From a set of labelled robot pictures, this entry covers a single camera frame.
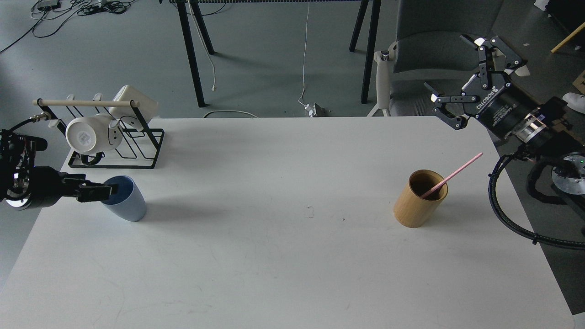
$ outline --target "straw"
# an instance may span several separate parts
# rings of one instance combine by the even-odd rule
[[[426,198],[427,196],[430,196],[434,191],[438,190],[441,188],[441,186],[445,185],[445,183],[447,183],[448,180],[450,180],[451,178],[453,178],[455,175],[457,175],[458,173],[461,172],[461,170],[465,169],[468,165],[472,164],[475,160],[479,159],[480,156],[483,155],[483,152],[480,152],[478,155],[474,156],[471,160],[467,161],[463,166],[461,166],[459,169],[455,170],[452,174],[448,175],[447,178],[443,179],[442,181],[439,182],[439,184],[433,186],[432,189],[430,189],[428,192],[426,192],[425,194],[423,194],[421,196],[421,198]]]

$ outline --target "mug rack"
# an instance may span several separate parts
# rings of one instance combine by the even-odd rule
[[[132,108],[136,119],[142,124],[142,131],[128,128],[123,121],[120,121],[123,142],[114,149],[115,152],[104,153],[101,159],[99,159],[99,162],[102,162],[101,164],[87,165],[82,162],[82,155],[73,151],[68,165],[71,168],[153,169],[159,158],[160,148],[163,144],[164,129],[152,129],[148,126],[139,110],[139,101],[101,101],[99,100],[100,98],[100,94],[97,94],[93,101],[76,101],[73,100],[72,95],[67,100],[43,100],[39,98],[33,101],[33,105],[38,105],[44,112],[50,114],[51,120],[55,120],[53,122],[56,122],[56,128],[59,129],[63,136],[66,135],[67,124],[55,115],[49,106],[65,107],[73,119],[84,116],[78,107],[93,107],[97,114],[107,113],[110,116],[108,107]],[[96,156],[98,155],[88,157],[95,160]]]

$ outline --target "shoe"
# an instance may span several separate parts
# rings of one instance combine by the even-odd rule
[[[571,109],[585,114],[585,95],[575,94],[574,92],[567,92],[563,96],[563,100],[567,102],[567,106]]]

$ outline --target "bamboo cup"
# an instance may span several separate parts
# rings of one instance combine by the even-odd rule
[[[431,170],[422,169],[413,172],[394,204],[394,217],[396,220],[400,224],[411,228],[420,227],[424,224],[445,199],[449,189],[445,184],[427,198],[421,198],[421,195],[442,180],[443,177],[440,174]]]

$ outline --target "blue cup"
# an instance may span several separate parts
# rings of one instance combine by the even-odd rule
[[[146,214],[146,203],[136,183],[128,176],[115,176],[104,184],[117,184],[118,192],[102,204],[114,214],[127,221],[136,222]]]

